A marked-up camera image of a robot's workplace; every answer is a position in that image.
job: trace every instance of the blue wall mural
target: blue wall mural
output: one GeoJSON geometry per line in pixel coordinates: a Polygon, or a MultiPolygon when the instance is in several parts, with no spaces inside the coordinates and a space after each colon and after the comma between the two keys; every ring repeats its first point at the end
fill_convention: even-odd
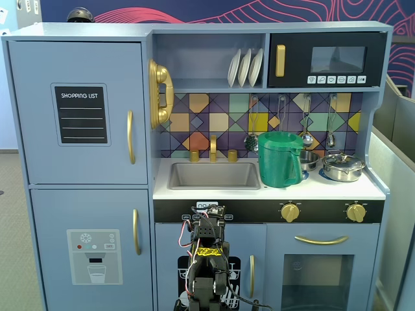
{"type": "MultiPolygon", "coordinates": [[[[282,23],[374,20],[415,36],[415,0],[42,0],[43,21],[65,21],[76,6],[99,23],[282,23]]],[[[393,45],[388,74],[412,89],[415,46],[393,45]]]]}

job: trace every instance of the green pitcher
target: green pitcher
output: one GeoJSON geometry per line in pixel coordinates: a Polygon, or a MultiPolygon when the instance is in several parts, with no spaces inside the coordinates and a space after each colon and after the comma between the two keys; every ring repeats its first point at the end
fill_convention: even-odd
{"type": "Polygon", "coordinates": [[[258,137],[259,174],[262,182],[274,188],[300,183],[300,152],[303,140],[287,132],[267,132],[258,137]]]}

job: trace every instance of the gray floor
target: gray floor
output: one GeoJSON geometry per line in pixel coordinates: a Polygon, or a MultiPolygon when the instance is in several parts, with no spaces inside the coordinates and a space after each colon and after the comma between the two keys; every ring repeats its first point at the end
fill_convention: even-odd
{"type": "MultiPolygon", "coordinates": [[[[0,310],[41,311],[17,154],[0,154],[0,190],[5,192],[0,196],[0,310]]],[[[386,311],[377,297],[373,311],[386,311]]]]}

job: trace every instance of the colorful tile backsplash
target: colorful tile backsplash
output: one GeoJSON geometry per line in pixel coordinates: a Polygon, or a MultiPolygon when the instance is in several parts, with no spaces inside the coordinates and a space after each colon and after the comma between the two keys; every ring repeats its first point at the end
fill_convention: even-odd
{"type": "Polygon", "coordinates": [[[252,131],[250,109],[253,119],[256,117],[258,135],[280,128],[301,134],[304,113],[309,116],[308,131],[314,137],[313,145],[307,149],[321,156],[330,149],[354,154],[362,93],[339,93],[337,105],[332,101],[331,108],[330,94],[313,93],[310,109],[302,93],[255,95],[258,102],[250,107],[250,94],[175,94],[170,120],[160,128],[162,156],[189,157],[189,150],[198,149],[200,157],[209,157],[209,138],[216,135],[217,157],[226,157],[229,149],[236,149],[238,157],[257,157],[244,147],[244,139],[252,131]],[[284,95],[285,101],[280,102],[278,113],[280,95],[284,95]],[[335,131],[334,148],[326,145],[330,122],[335,131]]]}

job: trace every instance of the play kitchen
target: play kitchen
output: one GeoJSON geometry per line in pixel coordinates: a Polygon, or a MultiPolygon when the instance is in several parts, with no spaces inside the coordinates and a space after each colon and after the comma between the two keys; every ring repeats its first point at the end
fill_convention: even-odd
{"type": "Polygon", "coordinates": [[[218,205],[230,310],[370,311],[389,190],[367,152],[391,38],[363,21],[3,37],[45,310],[193,311],[184,228],[218,205]]]}

